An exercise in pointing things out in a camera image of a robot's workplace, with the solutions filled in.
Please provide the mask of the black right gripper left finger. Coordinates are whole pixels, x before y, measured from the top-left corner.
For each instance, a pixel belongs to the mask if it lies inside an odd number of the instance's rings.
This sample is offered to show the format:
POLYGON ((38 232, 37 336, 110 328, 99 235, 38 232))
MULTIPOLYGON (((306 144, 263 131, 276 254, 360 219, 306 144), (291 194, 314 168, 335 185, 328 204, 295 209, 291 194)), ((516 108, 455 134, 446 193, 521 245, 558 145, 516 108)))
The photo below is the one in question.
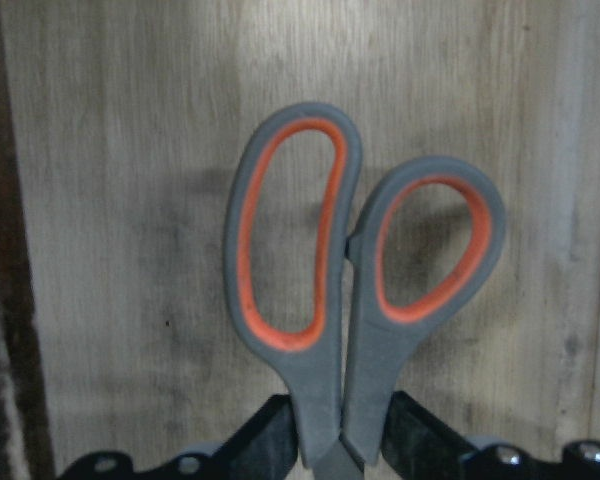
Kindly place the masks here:
POLYGON ((217 479, 286 479, 298 449, 290 396, 273 395, 214 454, 217 479))

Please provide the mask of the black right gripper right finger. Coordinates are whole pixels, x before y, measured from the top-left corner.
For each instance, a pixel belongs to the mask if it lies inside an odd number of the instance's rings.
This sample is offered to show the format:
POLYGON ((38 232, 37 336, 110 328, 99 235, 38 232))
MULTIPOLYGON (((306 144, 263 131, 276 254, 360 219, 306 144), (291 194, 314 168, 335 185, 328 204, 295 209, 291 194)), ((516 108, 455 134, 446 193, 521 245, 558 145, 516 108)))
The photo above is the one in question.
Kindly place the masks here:
POLYGON ((461 479, 461 458, 475 447, 404 391, 385 419, 381 453, 401 479, 461 479))

